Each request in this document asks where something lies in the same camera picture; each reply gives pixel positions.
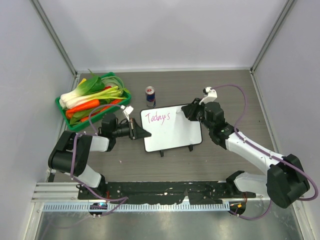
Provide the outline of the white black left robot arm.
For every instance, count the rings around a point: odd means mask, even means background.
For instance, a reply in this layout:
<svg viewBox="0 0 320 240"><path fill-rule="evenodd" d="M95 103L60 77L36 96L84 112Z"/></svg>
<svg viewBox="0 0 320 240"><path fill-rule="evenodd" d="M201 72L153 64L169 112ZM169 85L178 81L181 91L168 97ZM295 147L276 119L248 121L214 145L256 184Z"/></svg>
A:
<svg viewBox="0 0 320 240"><path fill-rule="evenodd" d="M89 154L110 152L116 144L116 138L137 140L151 136L134 118L118 122L115 114L107 113L102 118L97 135L65 130L49 155L48 167L75 179L81 184L81 191L87 191L93 198L100 200L107 196L106 179L88 165Z"/></svg>

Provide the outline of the white whiteboard black frame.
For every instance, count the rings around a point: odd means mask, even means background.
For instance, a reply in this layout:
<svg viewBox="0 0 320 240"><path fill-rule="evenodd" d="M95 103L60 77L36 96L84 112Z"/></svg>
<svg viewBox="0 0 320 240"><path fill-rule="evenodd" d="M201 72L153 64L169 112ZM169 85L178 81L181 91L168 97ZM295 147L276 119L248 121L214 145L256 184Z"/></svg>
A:
<svg viewBox="0 0 320 240"><path fill-rule="evenodd" d="M147 153L188 147L193 148L203 141L201 124L189 121L181 110L183 104L148 108L140 111L141 126L151 133L144 138L144 149Z"/></svg>

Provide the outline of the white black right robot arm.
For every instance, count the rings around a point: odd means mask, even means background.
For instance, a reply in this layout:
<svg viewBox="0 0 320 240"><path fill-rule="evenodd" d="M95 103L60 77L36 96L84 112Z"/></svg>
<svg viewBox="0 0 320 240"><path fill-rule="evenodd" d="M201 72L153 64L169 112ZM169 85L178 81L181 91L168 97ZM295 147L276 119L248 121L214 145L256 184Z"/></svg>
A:
<svg viewBox="0 0 320 240"><path fill-rule="evenodd" d="M226 184L226 193L233 198L243 192L268 196L273 203L285 209L310 190L310 184L300 160L293 154L283 156L247 138L224 117L218 102L204 103L195 98L181 107L184 116L200 122L213 143L235 153L260 169L264 176L239 173Z"/></svg>

